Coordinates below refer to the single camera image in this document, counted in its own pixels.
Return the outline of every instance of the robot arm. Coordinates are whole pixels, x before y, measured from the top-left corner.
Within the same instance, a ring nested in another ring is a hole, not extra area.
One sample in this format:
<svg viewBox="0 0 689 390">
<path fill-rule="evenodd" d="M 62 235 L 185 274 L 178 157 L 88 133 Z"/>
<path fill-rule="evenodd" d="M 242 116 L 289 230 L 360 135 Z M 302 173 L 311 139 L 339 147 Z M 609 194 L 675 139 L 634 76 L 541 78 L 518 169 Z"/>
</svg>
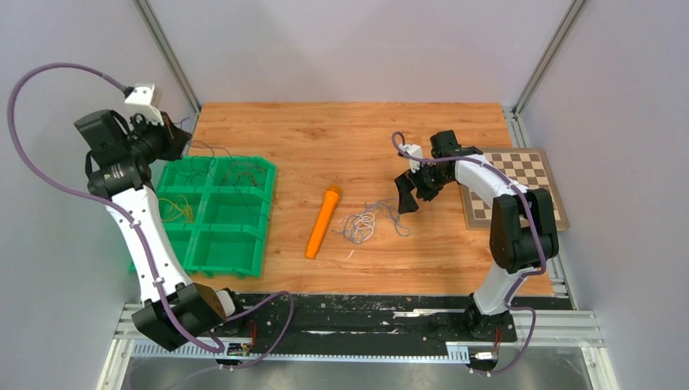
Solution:
<svg viewBox="0 0 689 390">
<path fill-rule="evenodd" d="M 194 283 L 184 273 L 163 228 L 149 165 L 156 159 L 181 158 L 191 135 L 177 128 L 167 113 L 158 110 L 158 97 L 152 84 L 137 84 L 131 89 L 125 104 L 131 114 L 132 129 L 112 110 L 86 115 L 75 122 L 75 127 L 91 148 L 85 164 L 89 192 L 111 200 L 132 215 L 144 232 L 159 273 L 154 280 L 137 233 L 117 210 L 106 206 L 127 243 L 141 287 L 144 308 L 132 316 L 132 321 L 139 332 L 172 351 L 187 339 L 167 317 L 157 284 L 162 286 L 182 327 L 193 336 L 225 323 L 227 317 L 242 309 L 234 292 L 226 288 L 216 292 Z M 92 160 L 98 165 L 96 171 Z"/>
<path fill-rule="evenodd" d="M 409 170 L 395 179 L 400 196 L 398 211 L 404 214 L 418 210 L 412 195 L 414 189 L 416 198 L 427 202 L 452 182 L 466 185 L 492 205 L 490 249 L 494 263 L 483 284 L 471 294 L 463 321 L 468 333 L 485 339 L 509 313 L 509 303 L 527 274 L 540 265 L 535 238 L 529 227 L 521 225 L 520 217 L 525 217 L 526 211 L 517 191 L 528 201 L 545 258 L 556 256 L 559 250 L 553 201 L 545 189 L 532 190 L 516 180 L 498 176 L 483 153 L 475 147 L 459 145 L 452 130 L 432 136 L 431 145 L 431 154 L 439 162 L 410 159 Z M 420 146 L 399 146 L 416 159 L 423 159 Z"/>
</svg>

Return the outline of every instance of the orange cylinder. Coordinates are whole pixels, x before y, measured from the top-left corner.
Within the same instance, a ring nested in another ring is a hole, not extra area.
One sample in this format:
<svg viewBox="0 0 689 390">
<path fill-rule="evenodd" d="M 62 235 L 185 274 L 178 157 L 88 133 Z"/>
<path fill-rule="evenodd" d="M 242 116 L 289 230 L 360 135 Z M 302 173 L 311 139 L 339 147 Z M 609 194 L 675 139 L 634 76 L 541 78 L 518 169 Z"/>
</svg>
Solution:
<svg viewBox="0 0 689 390">
<path fill-rule="evenodd" d="M 323 238 L 327 232 L 327 227 L 330 225 L 332 214 L 335 212 L 335 207 L 341 197 L 342 188 L 334 184 L 327 188 L 323 196 L 321 211 L 318 213 L 314 230 L 311 232 L 309 244 L 306 246 L 306 258 L 310 258 L 311 260 L 316 258 L 316 254 L 319 252 L 321 243 L 323 243 Z"/>
</svg>

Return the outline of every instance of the wooden tabletop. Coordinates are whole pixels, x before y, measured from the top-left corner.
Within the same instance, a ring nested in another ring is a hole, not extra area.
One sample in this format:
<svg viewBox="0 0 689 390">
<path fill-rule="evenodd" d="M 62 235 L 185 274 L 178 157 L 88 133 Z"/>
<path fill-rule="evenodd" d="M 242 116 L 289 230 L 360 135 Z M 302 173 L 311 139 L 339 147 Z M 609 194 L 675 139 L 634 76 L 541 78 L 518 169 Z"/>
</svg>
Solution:
<svg viewBox="0 0 689 390">
<path fill-rule="evenodd" d="M 328 185 L 343 191 L 331 222 L 337 228 L 340 218 L 362 213 L 365 202 L 397 198 L 394 179 L 409 164 L 392 147 L 393 131 L 430 157 L 430 136 L 447 129 L 462 145 L 511 146 L 498 104 L 206 103 L 194 140 L 267 158 L 278 179 L 262 276 L 193 278 L 244 292 L 472 293 L 492 264 L 488 232 L 466 230 L 454 184 L 402 215 L 410 236 L 398 236 L 391 220 L 378 217 L 369 241 L 355 245 L 329 232 L 315 260 L 304 256 Z M 192 148 L 190 154 L 210 153 Z M 546 274 L 530 278 L 519 293 L 552 295 L 553 288 Z"/>
</svg>

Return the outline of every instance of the metal frame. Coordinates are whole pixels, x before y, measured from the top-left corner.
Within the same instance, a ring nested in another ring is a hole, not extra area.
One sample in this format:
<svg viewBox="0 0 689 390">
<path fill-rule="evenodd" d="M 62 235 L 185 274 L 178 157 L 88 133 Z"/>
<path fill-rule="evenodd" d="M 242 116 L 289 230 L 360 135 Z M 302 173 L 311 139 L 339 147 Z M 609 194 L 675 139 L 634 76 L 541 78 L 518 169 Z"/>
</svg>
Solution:
<svg viewBox="0 0 689 390">
<path fill-rule="evenodd" d="M 132 357 L 135 340 L 113 339 L 110 351 L 96 385 L 97 390 L 120 390 L 127 374 L 129 358 Z"/>
<path fill-rule="evenodd" d="M 570 8 L 567 9 L 565 17 L 562 19 L 560 25 L 557 27 L 555 35 L 552 36 L 552 39 L 550 40 L 550 43 L 548 43 L 548 47 L 546 48 L 545 53 L 541 57 L 538 65 L 536 65 L 536 69 L 531 74 L 531 77 L 529 78 L 529 81 L 526 83 L 526 86 L 524 87 L 522 94 L 519 95 L 519 99 L 517 99 L 517 104 L 514 106 L 514 109 L 512 110 L 512 112 L 516 116 L 519 116 L 522 112 L 524 112 L 524 109 L 531 100 L 531 97 L 533 96 L 536 88 L 538 88 L 540 81 L 543 79 L 545 72 L 548 70 L 550 64 L 553 62 L 553 59 L 555 58 L 557 51 L 562 46 L 562 42 L 565 40 L 565 38 L 567 38 L 567 35 L 574 27 L 574 23 L 577 21 L 579 15 L 581 15 L 581 11 L 583 10 L 587 2 L 588 0 L 572 0 Z"/>
<path fill-rule="evenodd" d="M 132 2 L 134 3 L 136 10 L 139 11 L 141 20 L 149 30 L 155 45 L 158 47 L 158 51 L 160 51 L 162 58 L 165 60 L 165 64 L 167 64 L 167 67 L 170 69 L 172 77 L 175 78 L 177 85 L 180 87 L 180 90 L 184 95 L 184 99 L 187 101 L 187 104 L 196 116 L 196 118 L 193 119 L 194 126 L 192 129 L 194 129 L 196 128 L 198 116 L 201 114 L 201 103 L 198 101 L 196 94 L 193 92 L 192 85 L 189 83 L 189 79 L 187 79 L 187 76 L 184 74 L 180 61 L 178 61 L 177 57 L 175 56 L 175 52 L 172 51 L 170 42 L 167 41 L 165 33 L 163 32 L 163 27 L 158 22 L 158 18 L 156 17 L 155 12 L 153 11 L 153 8 L 148 0 L 132 0 Z"/>
<path fill-rule="evenodd" d="M 175 81 L 179 85 L 189 106 L 196 114 L 193 118 L 193 128 L 196 127 L 198 115 L 201 107 L 194 94 L 191 84 L 182 72 L 179 61 L 176 59 L 165 35 L 160 26 L 153 9 L 148 0 L 132 0 L 137 10 L 141 14 L 146 27 L 149 29 L 161 55 L 170 68 Z M 555 55 L 560 49 L 562 42 L 572 29 L 587 0 L 572 0 L 565 17 L 561 21 L 552 40 L 548 44 L 539 64 L 526 83 L 515 107 L 504 107 L 505 122 L 507 123 L 509 134 L 513 145 L 517 147 L 527 147 L 530 145 L 527 135 L 524 132 L 521 113 L 531 100 L 533 93 L 537 89 L 545 72 L 548 70 Z M 551 260 L 549 267 L 550 279 L 556 297 L 568 298 L 572 301 L 575 308 L 578 308 L 574 299 L 574 294 L 570 294 L 570 284 L 567 281 L 565 268 L 563 267 L 562 249 L 561 254 Z M 124 381 L 127 365 L 131 357 L 159 356 L 170 358 L 215 358 L 215 355 L 201 351 L 195 346 L 185 345 L 174 353 L 168 353 L 160 349 L 156 344 L 147 340 L 133 326 L 132 313 L 141 308 L 141 305 L 125 305 L 120 317 L 115 335 L 113 337 L 110 352 L 103 367 L 101 378 L 98 381 L 99 390 L 120 389 Z M 413 310 L 410 312 L 396 312 L 398 316 L 423 316 L 433 315 L 437 312 L 461 312 L 462 310 Z M 538 322 L 535 325 L 534 337 L 531 345 L 540 347 L 579 347 L 582 350 L 585 362 L 587 363 L 588 375 L 595 390 L 598 389 L 617 389 L 617 381 L 610 366 L 607 350 L 600 334 L 600 329 L 596 322 L 595 315 L 591 311 L 572 310 L 537 310 Z M 514 323 L 519 340 L 528 333 L 531 325 L 531 315 L 523 312 L 513 312 Z M 245 339 L 223 339 L 225 342 L 248 341 Z M 363 356 L 319 356 L 319 355 L 287 355 L 276 354 L 271 356 L 271 360 L 288 361 L 336 361 L 336 362 L 437 362 L 457 364 L 466 357 L 468 347 L 484 346 L 491 343 L 480 342 L 448 342 L 447 357 L 363 357 Z M 505 343 L 506 345 L 518 346 L 518 343 Z"/>
</svg>

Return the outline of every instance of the wooden chessboard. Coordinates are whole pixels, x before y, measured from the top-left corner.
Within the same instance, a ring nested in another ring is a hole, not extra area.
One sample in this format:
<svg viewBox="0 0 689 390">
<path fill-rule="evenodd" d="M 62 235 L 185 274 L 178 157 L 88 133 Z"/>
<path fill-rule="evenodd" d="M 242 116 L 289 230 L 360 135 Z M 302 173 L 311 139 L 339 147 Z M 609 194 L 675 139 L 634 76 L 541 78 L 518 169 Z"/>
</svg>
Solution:
<svg viewBox="0 0 689 390">
<path fill-rule="evenodd" d="M 557 230 L 562 232 L 570 226 L 548 160 L 542 149 L 481 148 L 481 150 L 487 160 L 507 176 L 530 189 L 547 189 L 552 195 Z M 491 227 L 491 209 L 477 193 L 462 185 L 461 199 L 467 228 Z"/>
</svg>

